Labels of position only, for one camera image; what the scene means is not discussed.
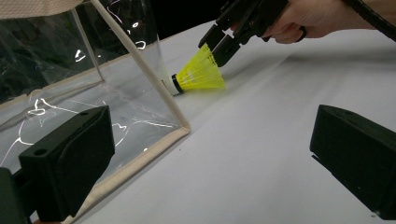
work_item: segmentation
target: black cable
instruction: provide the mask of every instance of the black cable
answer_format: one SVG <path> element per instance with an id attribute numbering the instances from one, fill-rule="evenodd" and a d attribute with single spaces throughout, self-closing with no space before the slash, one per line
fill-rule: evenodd
<path id="1" fill-rule="evenodd" d="M 396 27 L 382 18 L 361 0 L 345 0 L 363 19 L 375 29 L 396 42 Z"/>

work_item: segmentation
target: finger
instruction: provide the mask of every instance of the finger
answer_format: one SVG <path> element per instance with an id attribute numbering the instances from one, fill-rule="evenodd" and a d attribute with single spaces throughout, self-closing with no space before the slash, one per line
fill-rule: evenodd
<path id="1" fill-rule="evenodd" d="M 299 30 L 301 30 L 303 33 L 298 38 L 298 40 L 296 40 L 296 43 L 302 41 L 306 37 L 306 28 L 304 26 L 301 26 Z"/>
<path id="2" fill-rule="evenodd" d="M 300 29 L 300 25 L 292 23 L 289 26 L 285 27 L 280 33 L 273 34 L 272 38 L 286 39 L 289 38 L 290 36 L 294 36 L 299 29 Z"/>
<path id="3" fill-rule="evenodd" d="M 281 37 L 276 38 L 276 43 L 279 43 L 279 44 L 296 43 L 302 39 L 303 35 L 304 35 L 303 30 L 297 30 L 296 32 L 294 32 L 293 34 L 290 34 L 288 36 L 281 36 Z"/>
<path id="4" fill-rule="evenodd" d="M 293 9 L 290 7 L 290 5 L 287 5 L 279 19 L 273 25 L 268 27 L 263 37 L 283 33 L 285 29 L 294 23 L 295 19 L 296 15 Z"/>

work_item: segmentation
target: black background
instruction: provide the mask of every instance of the black background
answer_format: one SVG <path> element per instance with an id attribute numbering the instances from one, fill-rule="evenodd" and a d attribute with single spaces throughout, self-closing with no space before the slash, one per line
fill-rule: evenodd
<path id="1" fill-rule="evenodd" d="M 221 14 L 221 7 L 227 2 L 226 0 L 149 1 L 160 39 L 175 35 L 204 22 L 215 20 Z"/>

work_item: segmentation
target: human hand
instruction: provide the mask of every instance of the human hand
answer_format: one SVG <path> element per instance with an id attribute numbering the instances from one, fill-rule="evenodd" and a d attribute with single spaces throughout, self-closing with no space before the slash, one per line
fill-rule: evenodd
<path id="1" fill-rule="evenodd" d="M 262 37 L 271 36 L 277 43 L 291 44 L 302 37 L 320 38 L 345 29 L 372 29 L 342 0 L 289 0 L 279 19 Z"/>

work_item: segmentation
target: shuttlecock cork base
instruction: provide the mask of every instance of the shuttlecock cork base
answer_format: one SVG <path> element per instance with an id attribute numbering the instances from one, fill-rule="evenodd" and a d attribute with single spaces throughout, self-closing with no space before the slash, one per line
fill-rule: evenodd
<path id="1" fill-rule="evenodd" d="M 177 74 L 165 85 L 172 95 L 189 90 L 224 89 L 224 79 L 207 44 L 204 44 Z"/>

